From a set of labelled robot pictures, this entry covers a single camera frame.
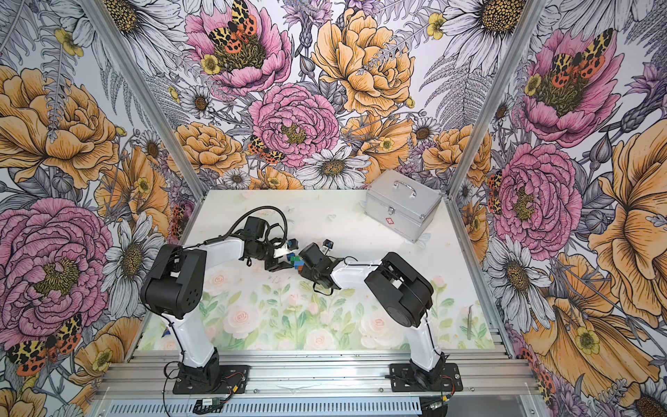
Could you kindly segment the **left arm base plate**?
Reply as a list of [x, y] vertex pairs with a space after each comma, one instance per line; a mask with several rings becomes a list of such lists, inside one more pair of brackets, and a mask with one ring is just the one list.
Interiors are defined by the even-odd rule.
[[220, 365], [191, 368], [179, 367], [171, 392], [173, 394], [244, 394], [250, 366]]

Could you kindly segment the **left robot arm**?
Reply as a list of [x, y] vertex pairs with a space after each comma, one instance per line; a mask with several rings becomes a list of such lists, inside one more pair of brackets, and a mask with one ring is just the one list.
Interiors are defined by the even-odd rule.
[[298, 248], [287, 235], [271, 238], [272, 229], [259, 217], [245, 215], [245, 225], [235, 223], [221, 236], [190, 247], [166, 243], [150, 267], [140, 290], [144, 307], [166, 321], [180, 351], [174, 394], [221, 394], [228, 389], [234, 370], [220, 364], [217, 348], [207, 335], [201, 317], [206, 271], [224, 262], [263, 262], [265, 269], [289, 269], [288, 254]]

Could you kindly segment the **silver first aid case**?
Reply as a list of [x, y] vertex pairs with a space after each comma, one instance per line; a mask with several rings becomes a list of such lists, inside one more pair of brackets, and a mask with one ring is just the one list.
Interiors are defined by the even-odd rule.
[[439, 191], [387, 170], [367, 189], [365, 213], [416, 243], [432, 222], [440, 202]]

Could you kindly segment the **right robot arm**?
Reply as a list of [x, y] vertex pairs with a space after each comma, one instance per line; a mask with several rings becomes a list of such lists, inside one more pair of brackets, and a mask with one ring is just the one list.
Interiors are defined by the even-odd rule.
[[394, 392], [414, 387], [418, 391], [444, 391], [447, 355], [437, 346], [431, 326], [434, 287], [412, 265], [395, 252], [380, 260], [360, 262], [354, 257], [335, 258], [316, 243], [300, 251], [301, 277], [330, 292], [366, 287], [382, 309], [406, 329], [410, 347], [408, 365], [392, 365], [388, 378], [397, 382]]

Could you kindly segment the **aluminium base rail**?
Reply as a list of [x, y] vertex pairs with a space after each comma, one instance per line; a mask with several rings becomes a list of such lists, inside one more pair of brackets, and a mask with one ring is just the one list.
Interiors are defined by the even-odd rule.
[[[168, 351], [141, 351], [128, 363], [114, 364], [95, 395], [101, 400], [170, 398], [172, 381], [165, 365], [175, 359]], [[226, 351], [223, 365], [247, 365], [243, 398], [391, 396], [389, 367], [406, 363], [406, 351]], [[538, 394], [527, 361], [500, 351], [454, 350], [447, 361], [457, 365], [463, 387], [458, 397]]]

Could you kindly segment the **metal tweezers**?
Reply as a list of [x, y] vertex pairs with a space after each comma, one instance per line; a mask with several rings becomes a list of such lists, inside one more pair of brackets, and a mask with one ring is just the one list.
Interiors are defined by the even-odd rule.
[[467, 310], [466, 336], [467, 336], [467, 340], [469, 340], [469, 341], [472, 339], [472, 329], [474, 328], [474, 320], [472, 319], [472, 308], [473, 307], [474, 306], [471, 305], [471, 306], [468, 307], [468, 310]]

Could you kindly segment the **small green circuit board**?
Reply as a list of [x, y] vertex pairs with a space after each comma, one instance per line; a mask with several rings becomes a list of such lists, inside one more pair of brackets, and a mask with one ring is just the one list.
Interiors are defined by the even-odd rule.
[[205, 398], [196, 400], [192, 412], [195, 415], [207, 415], [211, 413], [218, 413], [219, 409], [224, 406], [224, 401], [220, 398]]

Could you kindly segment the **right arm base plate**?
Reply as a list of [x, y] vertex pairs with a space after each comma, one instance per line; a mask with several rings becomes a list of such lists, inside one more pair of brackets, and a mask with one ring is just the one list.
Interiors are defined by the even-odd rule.
[[440, 368], [424, 371], [413, 363], [395, 363], [389, 366], [391, 389], [395, 393], [443, 392], [456, 394], [464, 390], [457, 364], [444, 363]]

